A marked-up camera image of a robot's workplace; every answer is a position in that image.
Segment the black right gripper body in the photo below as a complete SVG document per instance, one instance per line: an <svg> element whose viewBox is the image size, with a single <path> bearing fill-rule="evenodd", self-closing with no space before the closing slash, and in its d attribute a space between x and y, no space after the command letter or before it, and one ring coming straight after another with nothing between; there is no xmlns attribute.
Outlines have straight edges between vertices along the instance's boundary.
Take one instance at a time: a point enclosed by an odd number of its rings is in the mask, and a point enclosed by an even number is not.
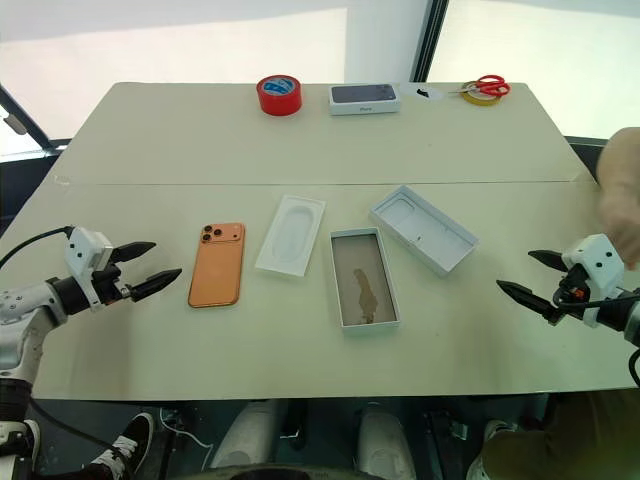
<svg viewBox="0 0 640 480"><path fill-rule="evenodd" d="M588 274L579 264L572 267L553 264L552 269L565 273L560 280L558 289L552 297L554 311L548 319L551 325L557 325L565 316L571 316L582 320L585 307L582 303L587 303L590 299L590 288L587 286Z"/></svg>

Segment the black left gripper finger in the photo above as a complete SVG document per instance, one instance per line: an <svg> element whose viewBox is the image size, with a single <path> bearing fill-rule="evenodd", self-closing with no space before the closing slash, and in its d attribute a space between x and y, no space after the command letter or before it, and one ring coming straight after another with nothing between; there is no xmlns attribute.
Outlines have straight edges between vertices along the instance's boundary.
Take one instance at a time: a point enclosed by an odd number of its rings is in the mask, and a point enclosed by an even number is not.
<svg viewBox="0 0 640 480"><path fill-rule="evenodd" d="M180 268L177 268L164 270L148 277L143 282L130 287L130 299L133 302L138 302L151 295L154 295L155 293L160 292L165 287L170 285L174 280L176 280L181 273L182 270Z"/></svg>
<svg viewBox="0 0 640 480"><path fill-rule="evenodd" d="M155 246L156 243L150 241L135 241L121 245L112 250L110 261L128 262L141 257Z"/></svg>

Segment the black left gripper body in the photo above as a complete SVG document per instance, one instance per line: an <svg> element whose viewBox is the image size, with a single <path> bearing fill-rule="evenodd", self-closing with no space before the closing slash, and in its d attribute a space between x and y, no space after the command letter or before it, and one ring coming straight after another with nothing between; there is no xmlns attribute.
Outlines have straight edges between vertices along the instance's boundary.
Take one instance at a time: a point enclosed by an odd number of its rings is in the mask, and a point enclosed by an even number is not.
<svg viewBox="0 0 640 480"><path fill-rule="evenodd" d="M120 268L113 262L108 262L103 270L93 273L93 287L102 305L131 298L132 287L124 283L121 274Z"/></svg>

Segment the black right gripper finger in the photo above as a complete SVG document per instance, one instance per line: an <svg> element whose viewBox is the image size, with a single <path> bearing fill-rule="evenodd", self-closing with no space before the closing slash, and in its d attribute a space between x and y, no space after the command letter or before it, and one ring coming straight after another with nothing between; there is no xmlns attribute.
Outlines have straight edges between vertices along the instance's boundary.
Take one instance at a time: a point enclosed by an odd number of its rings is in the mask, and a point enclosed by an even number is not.
<svg viewBox="0 0 640 480"><path fill-rule="evenodd" d="M545 320L551 321L555 318L554 305L548 300L535 295L531 289L528 289L518 283L505 280L497 280L496 284L516 303L536 312Z"/></svg>
<svg viewBox="0 0 640 480"><path fill-rule="evenodd" d="M552 250L531 250L528 252L528 255L551 269L560 272L568 271L568 267L564 263L560 252Z"/></svg>

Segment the person's bare hand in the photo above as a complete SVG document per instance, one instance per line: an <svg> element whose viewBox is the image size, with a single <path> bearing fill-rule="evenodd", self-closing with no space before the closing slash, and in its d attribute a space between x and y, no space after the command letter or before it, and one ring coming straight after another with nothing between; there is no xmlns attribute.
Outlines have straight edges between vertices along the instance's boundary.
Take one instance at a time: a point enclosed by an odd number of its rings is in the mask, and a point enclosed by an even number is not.
<svg viewBox="0 0 640 480"><path fill-rule="evenodd" d="M604 233L629 270L639 264L639 128L616 132L604 146L596 177Z"/></svg>

